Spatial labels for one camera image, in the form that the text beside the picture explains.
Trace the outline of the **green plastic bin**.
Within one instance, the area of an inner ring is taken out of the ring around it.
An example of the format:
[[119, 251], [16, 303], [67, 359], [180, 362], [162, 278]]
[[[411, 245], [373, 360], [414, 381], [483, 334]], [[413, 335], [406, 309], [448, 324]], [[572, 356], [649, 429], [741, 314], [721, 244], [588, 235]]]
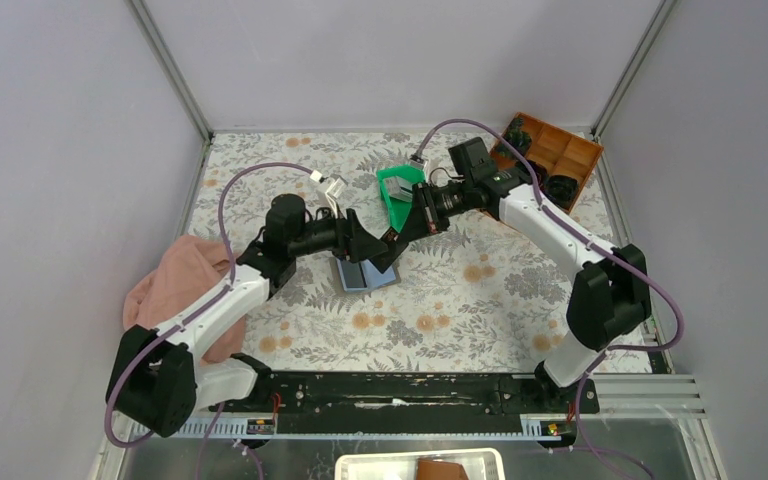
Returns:
[[400, 165], [378, 170], [376, 178], [390, 226], [400, 232], [411, 210], [412, 188], [426, 180], [425, 173], [411, 165]]

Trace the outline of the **grey blue card holder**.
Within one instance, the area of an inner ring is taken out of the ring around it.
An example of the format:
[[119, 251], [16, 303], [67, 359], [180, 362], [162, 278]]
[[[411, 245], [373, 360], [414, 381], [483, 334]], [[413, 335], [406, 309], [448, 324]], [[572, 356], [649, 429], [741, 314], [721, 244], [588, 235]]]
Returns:
[[365, 293], [395, 285], [400, 277], [394, 267], [380, 272], [370, 261], [352, 263], [343, 259], [335, 260], [337, 279], [346, 293]]

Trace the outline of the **grey credit cards stack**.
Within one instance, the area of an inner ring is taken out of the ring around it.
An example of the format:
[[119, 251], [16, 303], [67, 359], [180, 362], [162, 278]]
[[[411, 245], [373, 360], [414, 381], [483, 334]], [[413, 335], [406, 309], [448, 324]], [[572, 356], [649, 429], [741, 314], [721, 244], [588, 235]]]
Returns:
[[385, 178], [384, 186], [389, 198], [408, 203], [413, 199], [413, 183], [402, 177]]

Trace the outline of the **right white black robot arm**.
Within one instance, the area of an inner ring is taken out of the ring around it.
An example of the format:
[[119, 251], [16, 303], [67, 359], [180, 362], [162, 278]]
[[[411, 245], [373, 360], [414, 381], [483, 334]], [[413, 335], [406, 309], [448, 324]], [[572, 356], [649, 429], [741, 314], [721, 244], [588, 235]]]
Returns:
[[645, 256], [634, 245], [619, 248], [593, 235], [539, 199], [526, 168], [499, 169], [481, 138], [451, 147], [449, 155], [457, 178], [443, 186], [415, 184], [404, 225], [382, 235], [388, 249], [372, 263], [380, 271], [389, 268], [410, 243], [446, 231], [451, 218], [470, 210], [483, 210], [528, 237], [572, 283], [569, 332], [538, 364], [533, 386], [537, 405], [557, 412], [572, 400], [572, 384], [596, 359], [650, 317], [650, 290], [640, 278]]

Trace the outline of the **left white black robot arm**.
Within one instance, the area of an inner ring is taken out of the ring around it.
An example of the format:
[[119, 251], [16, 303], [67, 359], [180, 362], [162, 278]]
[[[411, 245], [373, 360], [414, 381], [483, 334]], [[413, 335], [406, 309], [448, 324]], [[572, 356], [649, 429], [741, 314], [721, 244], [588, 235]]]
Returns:
[[180, 313], [152, 328], [135, 325], [121, 337], [106, 393], [105, 432], [119, 412], [161, 437], [176, 433], [193, 412], [235, 400], [256, 411], [269, 401], [268, 370], [234, 354], [219, 363], [202, 359], [230, 327], [266, 304], [292, 278], [300, 257], [330, 252], [353, 263], [386, 252], [353, 209], [341, 210], [345, 188], [338, 176], [313, 170], [311, 182], [324, 206], [308, 212], [303, 199], [274, 198], [259, 237], [230, 257], [228, 273]]

